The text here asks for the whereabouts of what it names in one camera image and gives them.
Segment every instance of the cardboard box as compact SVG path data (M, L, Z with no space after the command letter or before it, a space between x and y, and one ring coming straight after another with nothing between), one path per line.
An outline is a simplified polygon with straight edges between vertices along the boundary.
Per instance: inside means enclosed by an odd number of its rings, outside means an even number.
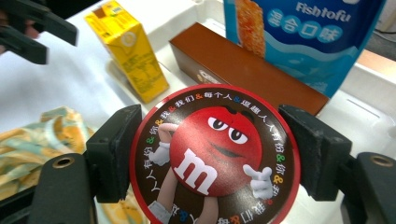
M170 40L177 64L198 83L227 83L270 103L294 105L316 115L329 98L240 48L200 23Z
M142 24L116 1L85 17L144 103L169 88Z

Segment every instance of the snack package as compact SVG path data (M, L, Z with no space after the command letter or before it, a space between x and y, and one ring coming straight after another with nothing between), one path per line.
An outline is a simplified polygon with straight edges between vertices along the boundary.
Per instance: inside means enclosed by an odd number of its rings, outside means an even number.
M226 37L332 97L385 0L224 0Z

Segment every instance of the round tin lid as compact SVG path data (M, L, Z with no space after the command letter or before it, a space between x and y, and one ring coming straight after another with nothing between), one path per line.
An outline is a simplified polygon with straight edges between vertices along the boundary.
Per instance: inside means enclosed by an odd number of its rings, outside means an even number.
M300 158L287 123L262 98L197 85L148 112L130 177L152 223L278 223L296 197Z

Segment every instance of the white surface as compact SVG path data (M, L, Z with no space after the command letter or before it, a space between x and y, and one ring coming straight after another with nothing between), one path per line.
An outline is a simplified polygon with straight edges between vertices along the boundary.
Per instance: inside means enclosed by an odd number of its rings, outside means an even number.
M216 0L120 0L140 20L171 88L143 106L147 113L167 94L195 83L179 71L168 40L194 22L224 35L222 4ZM83 20L88 8L71 18L79 29L78 47L42 34L49 64L35 65L12 53L0 56L0 132L38 120L41 112L67 105L100 127L115 111L141 104L128 91L105 48ZM352 155L374 151L396 157L396 85L356 64L319 118L353 142ZM283 223L342 223L339 203L317 203L300 188Z

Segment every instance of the white glove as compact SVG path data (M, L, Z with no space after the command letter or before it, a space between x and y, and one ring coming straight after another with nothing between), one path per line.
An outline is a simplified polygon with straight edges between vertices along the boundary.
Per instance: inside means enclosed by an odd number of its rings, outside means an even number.
M265 167L262 169L262 172L258 172L253 170L250 165L245 164L243 169L245 174L252 178L250 181L250 186L253 190L253 196L255 198L261 198L265 200L273 197L274 192L271 183L272 170L270 167Z
M148 158L159 166L163 166L169 162L169 147L170 143L160 142L160 146L155 152L150 152Z

